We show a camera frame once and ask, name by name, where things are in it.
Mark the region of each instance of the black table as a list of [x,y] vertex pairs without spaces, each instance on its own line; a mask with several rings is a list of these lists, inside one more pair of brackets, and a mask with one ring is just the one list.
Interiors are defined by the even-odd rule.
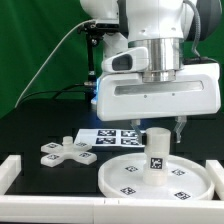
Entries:
[[[173,130],[174,118],[145,119],[141,129]],[[24,102],[0,120],[0,163],[8,155],[22,156],[22,172],[9,195],[102,196],[98,189],[99,167],[108,159],[143,148],[93,147],[97,162],[86,166],[67,160],[55,168],[40,164],[40,147],[75,136],[79,129],[131,129],[129,121],[102,122],[82,100],[35,99]],[[204,164],[206,159],[224,161],[224,114],[190,116],[180,144],[171,143],[171,154]]]

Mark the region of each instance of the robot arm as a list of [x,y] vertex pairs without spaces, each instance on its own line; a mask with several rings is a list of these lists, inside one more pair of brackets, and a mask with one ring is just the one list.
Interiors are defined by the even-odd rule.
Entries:
[[116,0],[80,0],[80,3],[84,11],[97,20],[96,23],[119,23]]
[[[202,1],[191,0],[201,14],[201,39],[205,39],[220,20],[221,5],[220,0],[212,1],[214,7],[211,0],[206,1],[210,7]],[[90,15],[90,6],[96,7],[96,2],[97,9],[101,9],[101,4],[116,5],[116,0],[90,0],[91,10],[86,10]],[[173,116],[181,122],[176,127],[180,132],[187,115],[216,113],[221,104],[219,65],[183,65],[183,42],[192,39],[195,27],[192,9],[183,0],[176,0],[175,4],[173,0],[120,0],[120,5],[126,7],[123,11],[128,21],[128,32],[120,32],[128,33],[129,48],[102,62],[98,117],[109,121]],[[205,15],[211,14],[217,15],[212,17],[216,19],[207,21],[206,27]],[[114,15],[109,13],[102,18],[104,22],[114,21]]]

